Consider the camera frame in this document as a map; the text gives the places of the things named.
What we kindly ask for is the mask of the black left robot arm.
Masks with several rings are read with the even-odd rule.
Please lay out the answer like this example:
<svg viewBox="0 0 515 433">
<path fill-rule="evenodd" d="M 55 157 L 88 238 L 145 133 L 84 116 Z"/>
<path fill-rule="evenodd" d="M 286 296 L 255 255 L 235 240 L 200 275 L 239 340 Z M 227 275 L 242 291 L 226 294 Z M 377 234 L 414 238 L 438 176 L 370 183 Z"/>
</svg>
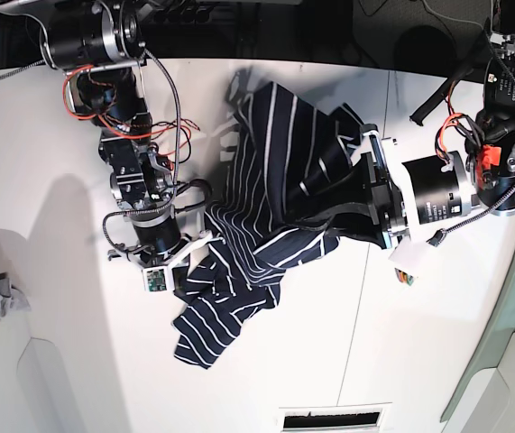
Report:
<svg viewBox="0 0 515 433">
<path fill-rule="evenodd" d="M 449 105 L 456 85 L 488 51 L 483 106 L 476 115 L 450 108 L 434 138 L 434 154 L 406 161 L 420 224 L 455 220 L 462 228 L 490 214 L 515 213 L 515 1 L 493 7 L 496 23 L 483 26 L 467 57 L 411 115 L 422 124 L 438 106 Z M 337 152 L 319 158 L 319 172 L 299 184 L 303 201 L 289 212 L 295 226 L 325 230 L 389 249 L 409 225 L 401 191 L 391 176 L 385 139 L 374 124 L 354 136 L 337 134 L 346 166 L 335 173 Z"/>
</svg>

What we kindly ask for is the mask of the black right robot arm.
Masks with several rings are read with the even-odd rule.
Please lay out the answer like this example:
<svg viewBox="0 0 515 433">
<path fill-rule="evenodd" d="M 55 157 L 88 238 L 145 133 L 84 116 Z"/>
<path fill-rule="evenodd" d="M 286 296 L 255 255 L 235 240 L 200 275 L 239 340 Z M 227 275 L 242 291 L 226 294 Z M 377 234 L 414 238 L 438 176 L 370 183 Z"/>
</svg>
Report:
<svg viewBox="0 0 515 433">
<path fill-rule="evenodd" d="M 155 122 L 137 75 L 149 57 L 133 1 L 58 1 L 41 33 L 42 54 L 67 77 L 67 111 L 101 130 L 98 152 L 112 170 L 118 216 L 133 225 L 134 246 L 112 242 L 111 256 L 159 266 L 189 241 L 176 216 L 204 206 L 174 204 L 188 189 L 209 199 L 203 179 L 178 179 L 179 151 L 190 144 L 192 123 L 181 116 Z"/>
</svg>

